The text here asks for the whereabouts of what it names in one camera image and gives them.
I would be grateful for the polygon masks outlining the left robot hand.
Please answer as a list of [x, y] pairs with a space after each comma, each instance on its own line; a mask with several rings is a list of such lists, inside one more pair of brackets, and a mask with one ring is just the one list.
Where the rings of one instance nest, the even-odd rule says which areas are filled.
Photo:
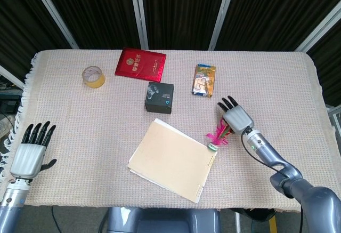
[[47, 147], [55, 130], [55, 125], [47, 121], [44, 124], [30, 124], [17, 148], [10, 173], [16, 179], [33, 180], [41, 171], [55, 165], [57, 159], [43, 163]]

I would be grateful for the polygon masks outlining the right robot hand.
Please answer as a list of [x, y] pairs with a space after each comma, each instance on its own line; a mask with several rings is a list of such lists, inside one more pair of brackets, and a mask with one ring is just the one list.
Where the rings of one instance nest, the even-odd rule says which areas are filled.
[[222, 101], [217, 104], [224, 111], [223, 120], [235, 134], [243, 135], [245, 129], [254, 127], [253, 119], [233, 97], [228, 95], [228, 98], [222, 98]]

